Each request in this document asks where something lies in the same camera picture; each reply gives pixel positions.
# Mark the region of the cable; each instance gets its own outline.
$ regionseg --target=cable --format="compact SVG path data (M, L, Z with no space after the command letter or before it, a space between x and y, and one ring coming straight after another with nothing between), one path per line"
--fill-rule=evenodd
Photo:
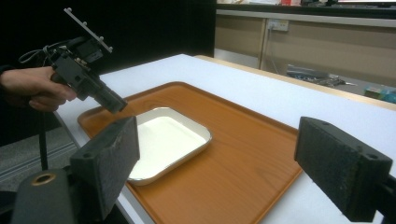
M41 169L48 170L49 163L47 157L47 139L46 139L46 113L39 112L39 133L38 133L38 144L40 145L40 159Z

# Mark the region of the orange tray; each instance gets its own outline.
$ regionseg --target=orange tray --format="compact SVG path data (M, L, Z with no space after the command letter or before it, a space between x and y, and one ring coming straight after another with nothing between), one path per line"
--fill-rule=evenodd
M165 106L213 135L203 152L153 183L127 184L156 223L257 223L301 172L297 130L206 91L173 82L126 100L117 115L95 108L78 122L93 137L115 119Z

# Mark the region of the table surface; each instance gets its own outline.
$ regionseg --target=table surface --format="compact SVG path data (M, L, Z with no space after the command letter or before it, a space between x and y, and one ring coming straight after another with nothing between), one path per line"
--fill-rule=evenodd
M298 128L301 116L325 120L396 159L396 105L390 103L241 65L187 55L109 73L102 75L101 79L121 97L169 82L186 82L293 128ZM84 102L74 100L56 112L78 147L85 145L90 138L78 125L77 118L97 106L99 104L92 98ZM394 166L390 173L396 175ZM126 188L122 190L117 205L134 223L152 222ZM374 223L381 220L377 213ZM302 174L262 223L350 222L318 186Z

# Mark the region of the black curtain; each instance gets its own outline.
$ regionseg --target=black curtain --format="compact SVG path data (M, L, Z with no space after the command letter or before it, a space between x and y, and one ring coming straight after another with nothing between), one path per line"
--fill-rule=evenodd
M18 64L19 57L32 49L88 36L64 12L67 7L114 48L91 64L98 75L180 53L213 56L216 0L2 0L0 64L34 66ZM3 144L35 134L21 134L35 126L30 109L15 113L5 103L0 106ZM51 128L59 126L52 115L48 117ZM7 131L9 125L14 127L12 133Z

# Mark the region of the stainless steel dish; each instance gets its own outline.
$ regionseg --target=stainless steel dish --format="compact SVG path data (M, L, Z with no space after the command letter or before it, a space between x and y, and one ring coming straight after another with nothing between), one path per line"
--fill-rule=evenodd
M212 135L203 125L169 107L136 116L140 160L129 181L147 185L205 149Z

